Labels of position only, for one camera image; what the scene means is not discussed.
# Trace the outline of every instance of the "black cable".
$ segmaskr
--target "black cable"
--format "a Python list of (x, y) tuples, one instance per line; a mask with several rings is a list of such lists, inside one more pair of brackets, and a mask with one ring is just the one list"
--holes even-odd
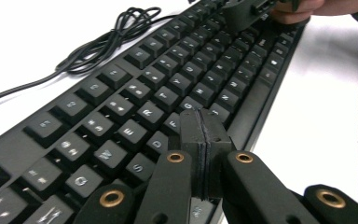
[(161, 8), (159, 7), (148, 9), (130, 7), (117, 17), (114, 29), (75, 49), (65, 60), (57, 65), (54, 73), (37, 81), (0, 92), (0, 98), (50, 81), (62, 72), (66, 72), (70, 76), (87, 74), (104, 60), (111, 57), (122, 44), (145, 34), (153, 24), (175, 17), (174, 15), (166, 16), (152, 21), (160, 12)]

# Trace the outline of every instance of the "black keyboard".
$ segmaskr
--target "black keyboard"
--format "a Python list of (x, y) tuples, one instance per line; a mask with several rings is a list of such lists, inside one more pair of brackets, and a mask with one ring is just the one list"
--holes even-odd
[[(264, 19), (231, 34), (220, 2), (198, 2), (0, 136), (0, 223), (71, 223), (100, 187), (141, 186), (185, 109), (208, 108), (237, 149), (253, 148), (302, 30)], [(191, 206), (191, 223), (222, 215), (217, 200)]]

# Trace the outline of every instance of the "person's hand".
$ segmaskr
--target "person's hand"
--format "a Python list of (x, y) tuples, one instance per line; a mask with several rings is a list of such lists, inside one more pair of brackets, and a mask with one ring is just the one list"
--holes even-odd
[(337, 16), (358, 12), (358, 0), (300, 0), (298, 10), (292, 4), (278, 2), (270, 12), (272, 18), (283, 24), (306, 20), (311, 15)]

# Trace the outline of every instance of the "brass insert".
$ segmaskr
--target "brass insert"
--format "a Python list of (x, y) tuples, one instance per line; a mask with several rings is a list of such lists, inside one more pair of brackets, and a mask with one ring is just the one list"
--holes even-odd
[(316, 197), (318, 197), (322, 203), (325, 203), (331, 207), (343, 208), (346, 205), (342, 197), (327, 189), (318, 189), (318, 191), (316, 191)]
[(184, 159), (185, 159), (185, 156), (180, 153), (177, 153), (177, 152), (173, 152), (167, 156), (167, 160), (170, 162), (181, 162)]
[[(108, 200), (108, 196), (110, 195), (116, 195), (116, 198), (114, 200)], [(101, 198), (100, 198), (100, 204), (103, 207), (114, 207), (119, 204), (121, 204), (124, 200), (124, 194), (120, 190), (117, 189), (111, 189), (105, 192)]]
[(238, 153), (237, 154), (237, 161), (243, 162), (243, 163), (250, 163), (253, 161), (253, 157), (251, 157), (250, 155), (246, 154), (246, 153)]

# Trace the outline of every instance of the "white surface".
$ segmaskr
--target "white surface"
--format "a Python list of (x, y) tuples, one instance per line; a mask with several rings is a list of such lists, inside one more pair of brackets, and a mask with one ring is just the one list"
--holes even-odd
[[(53, 72), (73, 49), (110, 30), (128, 7), (175, 1), (0, 1), (0, 91)], [(79, 79), (63, 77), (0, 101), (0, 134)], [(255, 148), (289, 189), (322, 183), (358, 200), (358, 25), (313, 18)]]

